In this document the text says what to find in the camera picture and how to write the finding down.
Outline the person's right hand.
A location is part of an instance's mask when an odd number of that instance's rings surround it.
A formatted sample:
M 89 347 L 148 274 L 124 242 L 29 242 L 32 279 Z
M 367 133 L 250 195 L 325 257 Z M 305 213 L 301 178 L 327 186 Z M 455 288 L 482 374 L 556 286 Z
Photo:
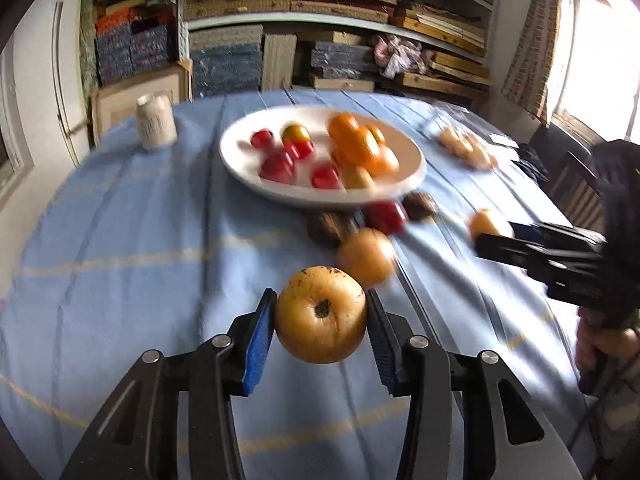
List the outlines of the person's right hand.
M 615 359 L 630 359 L 639 352 L 639 335 L 633 328 L 599 328 L 596 326 L 596 312 L 585 308 L 579 308 L 577 315 L 575 361 L 581 373 L 596 368 L 598 351 Z

